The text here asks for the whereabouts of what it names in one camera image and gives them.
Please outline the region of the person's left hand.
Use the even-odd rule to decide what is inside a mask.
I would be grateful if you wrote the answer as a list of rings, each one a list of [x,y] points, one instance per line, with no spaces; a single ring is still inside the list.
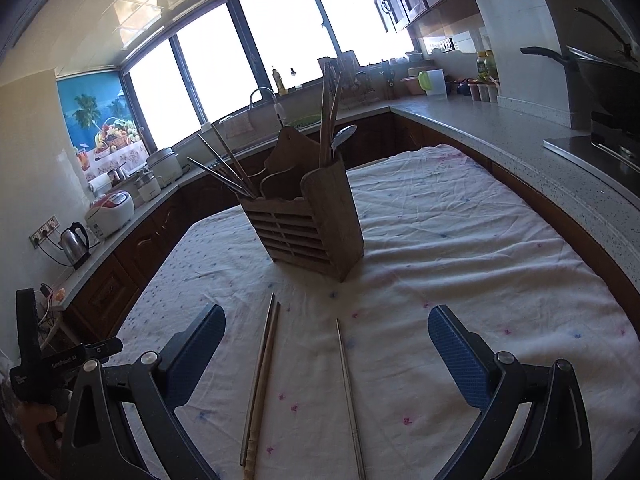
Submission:
[[[41,469],[56,469],[60,464],[60,444],[52,429],[63,432],[65,415],[52,405],[18,402],[15,414],[23,434],[23,448]]]

